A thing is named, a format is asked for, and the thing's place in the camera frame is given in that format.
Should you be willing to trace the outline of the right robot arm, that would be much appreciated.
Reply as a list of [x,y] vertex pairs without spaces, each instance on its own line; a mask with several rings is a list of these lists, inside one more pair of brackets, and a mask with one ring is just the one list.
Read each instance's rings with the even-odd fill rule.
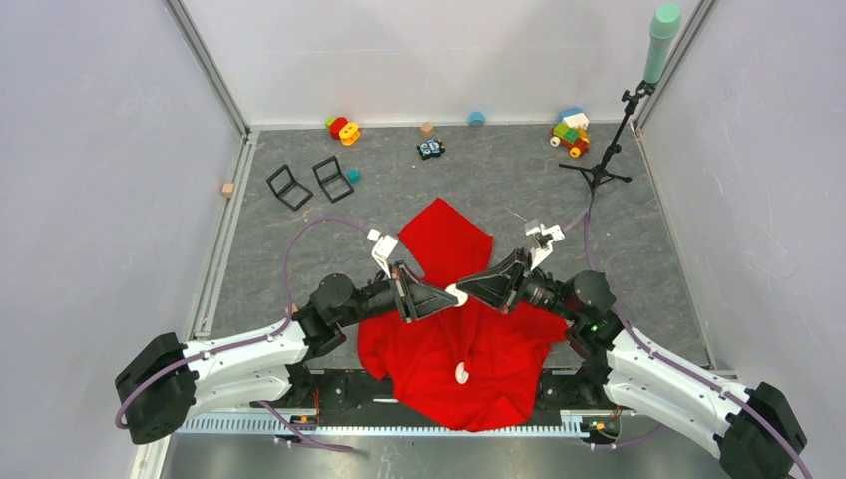
[[576,381],[584,404],[609,402],[651,418],[707,451],[731,478],[810,477],[801,459],[807,437],[781,390],[746,386],[659,346],[615,313],[603,273],[559,281],[518,248],[456,287],[501,314],[530,305],[562,318],[584,361]]

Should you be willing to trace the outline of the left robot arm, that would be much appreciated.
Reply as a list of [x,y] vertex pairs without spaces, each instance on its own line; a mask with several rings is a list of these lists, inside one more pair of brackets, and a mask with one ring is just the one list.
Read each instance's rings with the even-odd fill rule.
[[264,328],[189,342],[173,332],[160,334],[116,377],[115,424],[143,445],[207,412],[278,399],[301,406],[313,393],[305,362],[343,344],[345,327],[391,312],[416,322],[467,299],[456,285],[427,283],[398,261],[362,286],[331,274],[306,306]]

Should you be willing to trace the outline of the round orange brooch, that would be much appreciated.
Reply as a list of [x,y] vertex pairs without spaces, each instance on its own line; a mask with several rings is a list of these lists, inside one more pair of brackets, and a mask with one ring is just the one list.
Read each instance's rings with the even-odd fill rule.
[[459,362],[455,368],[455,380],[458,384],[464,385],[469,379],[469,373],[465,368],[464,362]]

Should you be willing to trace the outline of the red t-shirt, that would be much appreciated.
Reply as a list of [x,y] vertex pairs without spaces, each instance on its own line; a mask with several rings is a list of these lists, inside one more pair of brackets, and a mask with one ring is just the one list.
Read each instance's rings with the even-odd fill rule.
[[[446,287],[485,270],[493,239],[445,200],[438,198],[399,233],[424,272],[426,282]],[[565,321],[522,304],[502,315],[470,298],[412,323],[395,312],[361,323],[357,349],[364,369],[376,379],[390,378],[394,397],[423,413],[432,413],[435,395],[457,399],[461,393],[477,398],[462,406],[458,421],[468,421],[483,401],[510,399],[519,412],[530,406],[530,390],[537,385],[554,344],[565,339]],[[455,368],[465,363],[466,384],[455,380]]]

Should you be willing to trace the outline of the round dark brooch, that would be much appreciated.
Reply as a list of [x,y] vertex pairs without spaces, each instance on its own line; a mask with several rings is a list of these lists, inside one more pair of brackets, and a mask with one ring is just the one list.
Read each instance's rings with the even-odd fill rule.
[[457,288],[457,285],[456,285],[455,283],[453,283],[453,284],[449,284],[449,285],[448,285],[448,286],[444,289],[444,291],[445,291],[446,293],[450,294],[450,295],[451,295],[451,296],[455,299],[455,303],[453,304],[453,306],[454,306],[454,307],[461,307],[461,306],[463,306],[463,305],[467,302],[467,300],[468,300],[468,295],[467,295],[465,292],[463,292],[463,291],[461,291],[460,289],[458,289],[458,288]]

